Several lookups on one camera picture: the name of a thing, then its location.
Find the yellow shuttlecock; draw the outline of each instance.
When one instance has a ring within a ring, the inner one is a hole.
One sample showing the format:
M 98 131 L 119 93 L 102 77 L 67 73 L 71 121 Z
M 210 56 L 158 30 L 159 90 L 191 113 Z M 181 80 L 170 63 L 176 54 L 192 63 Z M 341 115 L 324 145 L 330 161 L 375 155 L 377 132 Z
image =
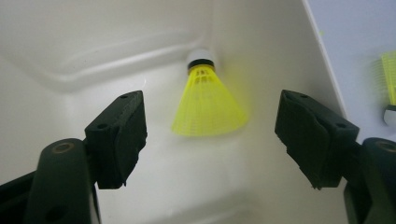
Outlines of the yellow shuttlecock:
M 228 133 L 248 117 L 216 76 L 210 53 L 197 49 L 189 55 L 189 80 L 172 131 L 187 136 Z
M 396 127 L 396 50 L 383 53 L 381 60 L 390 101 L 385 110 L 384 121 L 388 126 Z

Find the screw hole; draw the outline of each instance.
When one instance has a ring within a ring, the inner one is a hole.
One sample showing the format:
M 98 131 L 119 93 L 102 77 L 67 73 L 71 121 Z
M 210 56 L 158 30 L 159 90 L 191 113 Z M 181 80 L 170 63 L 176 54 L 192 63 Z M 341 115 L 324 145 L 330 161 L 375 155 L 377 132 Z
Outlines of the screw hole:
M 64 215 L 66 215 L 66 213 L 67 213 L 66 206 L 59 206 L 59 205 L 54 206 L 46 214 L 46 220 L 48 222 L 55 222 L 61 220 L 64 217 Z
M 105 128 L 107 128 L 107 124 L 99 124 L 98 126 L 97 126 L 97 128 L 98 129 L 105 129 Z
M 396 152 L 396 146 L 391 143 L 388 143 L 385 141 L 379 141 L 379 142 L 376 142 L 376 145 L 388 152 Z
M 52 152 L 56 154 L 64 153 L 74 147 L 73 143 L 63 142 L 52 148 Z

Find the shuttlecock cork base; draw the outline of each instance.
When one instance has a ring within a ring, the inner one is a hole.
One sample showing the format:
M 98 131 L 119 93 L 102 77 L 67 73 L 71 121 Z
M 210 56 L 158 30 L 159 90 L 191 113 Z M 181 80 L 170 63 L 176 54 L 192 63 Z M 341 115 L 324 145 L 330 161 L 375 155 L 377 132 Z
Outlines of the shuttlecock cork base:
M 215 73 L 206 49 L 188 57 L 189 79 L 181 97 L 172 131 L 187 136 L 229 133 L 248 120 Z

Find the shuttlecock skirt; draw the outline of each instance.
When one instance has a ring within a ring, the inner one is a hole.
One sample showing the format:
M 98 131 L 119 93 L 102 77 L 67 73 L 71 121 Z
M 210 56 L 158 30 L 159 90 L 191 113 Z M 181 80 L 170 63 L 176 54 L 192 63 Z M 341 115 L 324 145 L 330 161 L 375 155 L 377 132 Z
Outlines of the shuttlecock skirt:
M 214 68 L 202 64 L 190 70 L 172 131 L 187 136 L 216 135 L 240 128 L 247 119 Z

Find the white container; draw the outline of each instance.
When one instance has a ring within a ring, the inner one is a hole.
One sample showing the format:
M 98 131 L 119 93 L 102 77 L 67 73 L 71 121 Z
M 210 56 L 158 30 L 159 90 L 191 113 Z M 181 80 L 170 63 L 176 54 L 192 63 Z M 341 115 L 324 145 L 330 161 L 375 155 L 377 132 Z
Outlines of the white container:
M 0 3 L 0 182 L 142 90 L 148 139 L 127 186 L 99 190 L 103 223 L 347 223 L 344 182 L 312 189 L 274 133 L 281 90 L 342 114 L 305 1 Z M 191 49 L 212 51 L 248 124 L 216 137 L 171 132 Z

